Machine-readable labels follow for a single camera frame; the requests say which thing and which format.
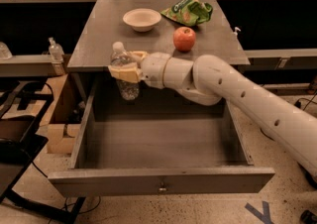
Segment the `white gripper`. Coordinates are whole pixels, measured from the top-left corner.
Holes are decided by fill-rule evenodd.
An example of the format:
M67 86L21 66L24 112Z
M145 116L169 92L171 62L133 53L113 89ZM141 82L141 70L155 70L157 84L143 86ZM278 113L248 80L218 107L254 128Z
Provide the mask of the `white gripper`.
M141 69L135 62L124 65L109 65L112 77L123 81L138 83L141 81L153 88L163 89L163 75L171 55L165 53L149 54L144 51L132 51L131 57L141 64Z

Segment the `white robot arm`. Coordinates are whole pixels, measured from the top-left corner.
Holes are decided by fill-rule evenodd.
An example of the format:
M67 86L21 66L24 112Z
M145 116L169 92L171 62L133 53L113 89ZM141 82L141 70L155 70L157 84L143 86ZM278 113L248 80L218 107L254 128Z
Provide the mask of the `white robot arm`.
M201 105L226 99L317 176L317 119L256 85L219 57L187 60L164 53L134 54L111 62L108 69L116 79L173 89Z

